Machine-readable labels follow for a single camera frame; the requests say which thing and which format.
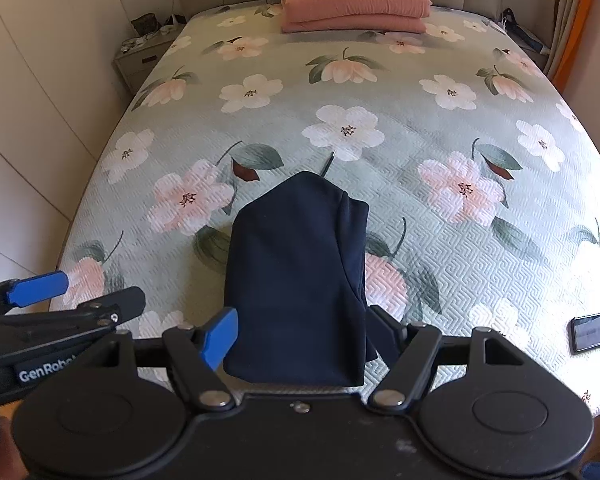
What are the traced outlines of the navy striped zip hoodie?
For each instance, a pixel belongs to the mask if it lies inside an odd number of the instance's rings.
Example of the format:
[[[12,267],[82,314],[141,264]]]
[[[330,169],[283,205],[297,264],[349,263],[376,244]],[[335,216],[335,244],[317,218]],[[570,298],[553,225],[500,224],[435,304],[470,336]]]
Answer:
[[[306,171],[242,207],[224,285],[238,316],[228,374],[254,384],[362,385],[376,356],[365,322],[369,210]]]

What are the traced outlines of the floral green quilted bedspread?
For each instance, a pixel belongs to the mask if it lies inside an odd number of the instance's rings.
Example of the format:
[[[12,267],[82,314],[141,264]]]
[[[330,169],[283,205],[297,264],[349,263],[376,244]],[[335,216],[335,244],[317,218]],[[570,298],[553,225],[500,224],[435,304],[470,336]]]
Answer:
[[[238,211],[309,171],[370,206],[366,296],[400,321],[488,326],[600,413],[600,153],[494,23],[286,34],[277,6],[192,18],[87,185],[53,310],[136,285],[155,337],[219,307]]]

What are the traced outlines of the black smartphone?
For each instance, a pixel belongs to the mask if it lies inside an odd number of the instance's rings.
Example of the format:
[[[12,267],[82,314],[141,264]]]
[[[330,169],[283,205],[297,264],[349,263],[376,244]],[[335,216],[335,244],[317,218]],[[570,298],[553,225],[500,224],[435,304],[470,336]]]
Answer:
[[[600,348],[600,313],[573,318],[568,332],[573,354]]]

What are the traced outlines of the white built-in wardrobe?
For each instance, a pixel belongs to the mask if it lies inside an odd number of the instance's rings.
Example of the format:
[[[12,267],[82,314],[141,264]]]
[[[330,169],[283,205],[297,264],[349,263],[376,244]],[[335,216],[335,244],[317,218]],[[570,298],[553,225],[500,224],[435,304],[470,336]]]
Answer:
[[[120,0],[0,0],[0,281],[53,270],[128,95]]]

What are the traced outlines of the beige bedside nightstand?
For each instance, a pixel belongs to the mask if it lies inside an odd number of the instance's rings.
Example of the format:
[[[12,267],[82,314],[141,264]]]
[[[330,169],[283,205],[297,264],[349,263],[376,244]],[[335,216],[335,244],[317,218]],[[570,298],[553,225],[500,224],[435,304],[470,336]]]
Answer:
[[[132,47],[126,52],[119,52],[114,58],[126,88],[132,96],[142,88],[143,83],[160,61],[160,58],[169,50],[172,42],[180,36],[184,26],[169,26],[166,34],[157,32],[155,36],[147,39],[139,46]]]

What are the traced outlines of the dark patterned pouch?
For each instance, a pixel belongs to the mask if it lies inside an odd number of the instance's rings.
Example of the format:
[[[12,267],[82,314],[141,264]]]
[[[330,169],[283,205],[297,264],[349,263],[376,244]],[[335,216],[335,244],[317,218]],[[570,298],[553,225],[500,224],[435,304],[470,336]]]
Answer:
[[[139,16],[131,21],[131,25],[138,36],[146,36],[152,32],[158,32],[161,27],[158,18],[153,13],[145,13]]]

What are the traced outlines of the dark bag beside bed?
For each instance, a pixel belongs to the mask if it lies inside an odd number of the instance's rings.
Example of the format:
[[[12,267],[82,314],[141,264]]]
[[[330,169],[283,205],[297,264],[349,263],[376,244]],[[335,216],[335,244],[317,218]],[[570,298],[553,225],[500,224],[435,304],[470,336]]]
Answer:
[[[502,12],[500,23],[509,36],[512,36],[513,40],[516,40],[518,44],[540,55],[548,55],[550,53],[550,48],[544,42],[536,38],[517,22],[515,13],[511,8],[506,8]]]

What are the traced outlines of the folded pink blanket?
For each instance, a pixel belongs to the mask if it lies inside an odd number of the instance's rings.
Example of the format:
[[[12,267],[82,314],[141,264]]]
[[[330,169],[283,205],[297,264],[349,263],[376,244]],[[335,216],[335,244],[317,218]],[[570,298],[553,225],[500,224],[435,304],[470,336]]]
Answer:
[[[283,32],[321,30],[425,31],[431,0],[280,0]]]

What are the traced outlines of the beige and orange curtain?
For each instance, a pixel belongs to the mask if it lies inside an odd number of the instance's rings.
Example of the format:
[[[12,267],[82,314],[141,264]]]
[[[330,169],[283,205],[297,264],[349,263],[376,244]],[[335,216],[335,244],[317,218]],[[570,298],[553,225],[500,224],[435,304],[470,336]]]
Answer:
[[[588,14],[594,0],[544,0],[543,18],[550,40],[544,73],[554,87],[563,92],[576,62]]]

